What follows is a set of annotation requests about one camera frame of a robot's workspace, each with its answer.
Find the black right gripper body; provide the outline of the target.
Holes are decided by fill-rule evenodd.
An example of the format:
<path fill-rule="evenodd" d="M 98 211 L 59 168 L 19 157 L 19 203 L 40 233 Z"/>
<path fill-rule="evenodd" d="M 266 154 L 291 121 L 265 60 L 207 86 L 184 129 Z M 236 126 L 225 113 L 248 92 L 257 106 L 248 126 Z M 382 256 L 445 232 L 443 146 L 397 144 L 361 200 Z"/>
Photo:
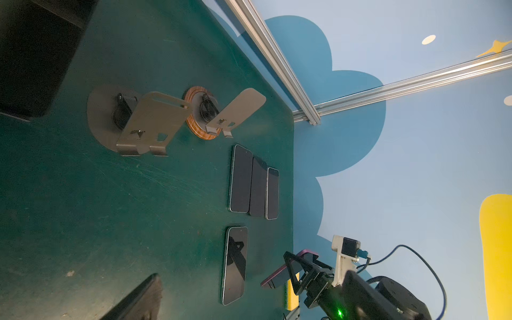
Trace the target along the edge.
<path fill-rule="evenodd" d="M 399 319 L 397 308 L 377 293 L 354 271 L 341 285 L 332 275 L 320 272 L 305 287 L 307 308 L 319 307 L 328 319 Z"/>

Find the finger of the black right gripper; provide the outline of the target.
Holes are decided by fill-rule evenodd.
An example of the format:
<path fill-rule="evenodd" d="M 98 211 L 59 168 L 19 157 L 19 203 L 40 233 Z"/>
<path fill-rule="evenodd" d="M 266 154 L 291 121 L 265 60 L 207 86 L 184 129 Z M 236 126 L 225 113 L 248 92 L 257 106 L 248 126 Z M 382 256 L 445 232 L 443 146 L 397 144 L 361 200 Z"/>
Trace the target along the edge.
<path fill-rule="evenodd" d="M 332 282 L 332 267 L 319 260 L 312 252 L 283 255 L 291 284 L 296 295 L 306 292 L 308 296 L 319 296 Z"/>

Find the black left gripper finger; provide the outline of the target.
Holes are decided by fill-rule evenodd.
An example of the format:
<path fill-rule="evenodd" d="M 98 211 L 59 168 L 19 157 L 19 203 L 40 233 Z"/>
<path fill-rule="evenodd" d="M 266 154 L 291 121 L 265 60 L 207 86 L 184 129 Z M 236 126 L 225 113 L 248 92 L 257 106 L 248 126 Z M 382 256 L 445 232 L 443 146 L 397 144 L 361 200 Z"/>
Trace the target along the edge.
<path fill-rule="evenodd" d="M 157 319 L 162 299 L 163 284 L 159 274 L 151 274 L 101 320 Z"/>

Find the dark phone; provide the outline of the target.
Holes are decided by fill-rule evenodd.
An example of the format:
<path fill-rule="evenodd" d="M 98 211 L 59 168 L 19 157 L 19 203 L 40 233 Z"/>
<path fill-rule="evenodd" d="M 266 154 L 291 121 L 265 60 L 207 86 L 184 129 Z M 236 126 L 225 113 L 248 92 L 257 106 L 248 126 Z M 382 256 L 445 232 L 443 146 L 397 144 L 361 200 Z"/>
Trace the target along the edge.
<path fill-rule="evenodd" d="M 245 291 L 247 269 L 248 228 L 229 227 L 225 237 L 225 257 L 221 287 L 224 306 L 239 300 Z"/>

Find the silver phone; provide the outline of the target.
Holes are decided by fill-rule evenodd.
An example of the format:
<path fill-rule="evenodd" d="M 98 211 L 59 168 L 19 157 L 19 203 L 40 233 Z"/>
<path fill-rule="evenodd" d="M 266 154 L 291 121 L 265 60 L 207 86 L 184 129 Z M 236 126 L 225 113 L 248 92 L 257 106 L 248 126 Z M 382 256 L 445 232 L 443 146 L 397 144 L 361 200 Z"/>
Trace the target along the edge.
<path fill-rule="evenodd" d="M 265 196 L 265 218 L 275 220 L 279 216 L 279 171 L 267 169 L 267 188 Z"/>

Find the green phone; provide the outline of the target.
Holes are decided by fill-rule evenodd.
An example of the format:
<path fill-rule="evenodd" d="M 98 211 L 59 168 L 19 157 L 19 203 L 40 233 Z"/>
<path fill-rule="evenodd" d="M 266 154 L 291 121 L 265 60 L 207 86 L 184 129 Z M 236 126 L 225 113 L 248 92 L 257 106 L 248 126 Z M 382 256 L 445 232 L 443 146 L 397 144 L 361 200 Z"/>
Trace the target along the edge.
<path fill-rule="evenodd" d="M 251 193 L 253 153 L 241 145 L 233 146 L 228 208 L 233 213 L 248 213 Z"/>

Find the black phone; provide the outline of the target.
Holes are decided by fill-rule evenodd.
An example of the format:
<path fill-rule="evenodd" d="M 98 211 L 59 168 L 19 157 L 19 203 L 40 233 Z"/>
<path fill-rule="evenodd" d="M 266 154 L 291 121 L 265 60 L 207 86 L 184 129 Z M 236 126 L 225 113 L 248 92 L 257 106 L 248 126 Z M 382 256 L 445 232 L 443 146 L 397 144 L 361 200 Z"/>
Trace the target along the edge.
<path fill-rule="evenodd" d="M 44 116 L 97 1 L 1 2 L 1 113 Z"/>

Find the pink phone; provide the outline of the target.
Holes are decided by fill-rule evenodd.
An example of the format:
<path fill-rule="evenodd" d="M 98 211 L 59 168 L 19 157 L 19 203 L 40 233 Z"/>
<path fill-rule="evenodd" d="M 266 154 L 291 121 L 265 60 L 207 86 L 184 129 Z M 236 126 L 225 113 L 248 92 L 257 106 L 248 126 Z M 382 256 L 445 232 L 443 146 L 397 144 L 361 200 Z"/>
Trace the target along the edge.
<path fill-rule="evenodd" d="M 304 258 L 305 260 L 312 262 L 314 259 L 318 258 L 319 255 L 311 250 L 304 249 L 297 254 L 298 257 Z M 289 273 L 287 270 L 287 266 L 283 264 L 279 267 L 275 272 L 273 272 L 269 277 L 264 279 L 260 286 L 264 289 L 277 289 L 287 283 L 290 280 Z"/>

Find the grey stand back middle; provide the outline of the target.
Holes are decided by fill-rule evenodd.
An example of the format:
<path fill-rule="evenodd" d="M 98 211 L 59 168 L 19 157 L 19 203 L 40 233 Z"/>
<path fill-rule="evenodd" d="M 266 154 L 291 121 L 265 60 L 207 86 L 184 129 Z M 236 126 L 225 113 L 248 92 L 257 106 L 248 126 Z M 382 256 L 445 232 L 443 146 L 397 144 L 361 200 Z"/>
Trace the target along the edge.
<path fill-rule="evenodd" d="M 87 100 L 94 138 L 122 156 L 167 156 L 167 145 L 192 114 L 182 99 L 152 91 L 140 95 L 120 85 L 100 85 Z"/>

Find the yellow sponge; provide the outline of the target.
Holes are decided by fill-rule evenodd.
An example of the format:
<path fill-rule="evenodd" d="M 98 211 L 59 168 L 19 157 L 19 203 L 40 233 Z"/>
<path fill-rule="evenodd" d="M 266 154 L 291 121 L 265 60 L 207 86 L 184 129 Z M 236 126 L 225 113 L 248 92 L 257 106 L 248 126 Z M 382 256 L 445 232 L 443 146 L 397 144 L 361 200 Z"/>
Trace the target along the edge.
<path fill-rule="evenodd" d="M 293 285 L 289 279 L 286 284 L 285 308 L 288 311 L 294 311 L 299 307 L 299 296 L 295 294 Z"/>

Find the aluminium frame rail back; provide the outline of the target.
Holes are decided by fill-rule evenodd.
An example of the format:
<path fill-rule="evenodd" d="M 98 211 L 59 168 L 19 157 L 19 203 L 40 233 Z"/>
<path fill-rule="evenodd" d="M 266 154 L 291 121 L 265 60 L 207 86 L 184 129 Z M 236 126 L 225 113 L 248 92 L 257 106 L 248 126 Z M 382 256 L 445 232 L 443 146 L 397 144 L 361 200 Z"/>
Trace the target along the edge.
<path fill-rule="evenodd" d="M 511 68 L 510 1 L 218 1 L 297 121 Z"/>

